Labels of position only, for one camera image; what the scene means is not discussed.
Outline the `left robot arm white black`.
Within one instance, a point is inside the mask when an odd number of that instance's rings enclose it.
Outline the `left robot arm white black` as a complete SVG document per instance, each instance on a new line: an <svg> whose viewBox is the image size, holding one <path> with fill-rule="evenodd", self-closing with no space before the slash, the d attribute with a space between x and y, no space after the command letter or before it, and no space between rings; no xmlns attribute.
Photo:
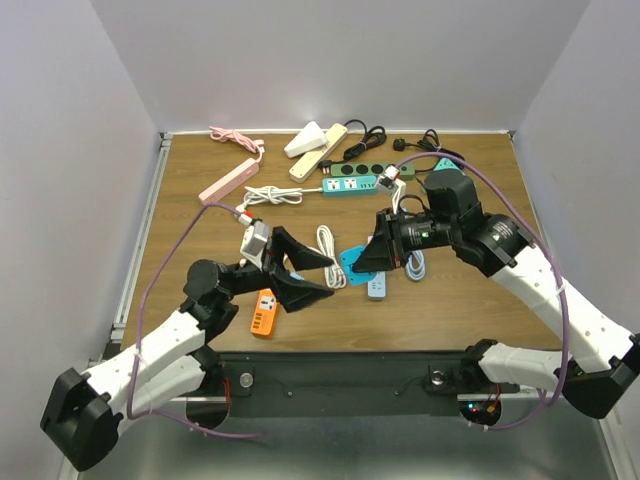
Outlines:
<svg viewBox="0 0 640 480"><path fill-rule="evenodd" d="M40 427L77 471L101 462L134 421L160 413L183 393L210 394L221 386L220 360L208 344L237 314L236 296L268 289L292 313L333 294L297 275L330 267L333 259L282 227L248 225L240 253L235 264L194 262L185 301L159 327L107 361L56 378Z"/></svg>

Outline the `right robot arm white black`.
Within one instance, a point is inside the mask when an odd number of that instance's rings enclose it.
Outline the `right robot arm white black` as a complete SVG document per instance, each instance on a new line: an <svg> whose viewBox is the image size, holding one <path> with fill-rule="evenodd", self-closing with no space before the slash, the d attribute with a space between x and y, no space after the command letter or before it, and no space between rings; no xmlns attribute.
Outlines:
<svg viewBox="0 0 640 480"><path fill-rule="evenodd" d="M603 419L639 376L639 338L616 324L554 269L523 225L484 212L471 178L458 169L436 170L422 184L427 204L404 211L404 184L395 166L375 182L392 195L379 211L373 236L353 263L355 272L391 271L415 251L450 247L515 295L562 340L559 351L510 347L481 340L467 349L460 366L463 384L529 386L560 392L580 413Z"/></svg>

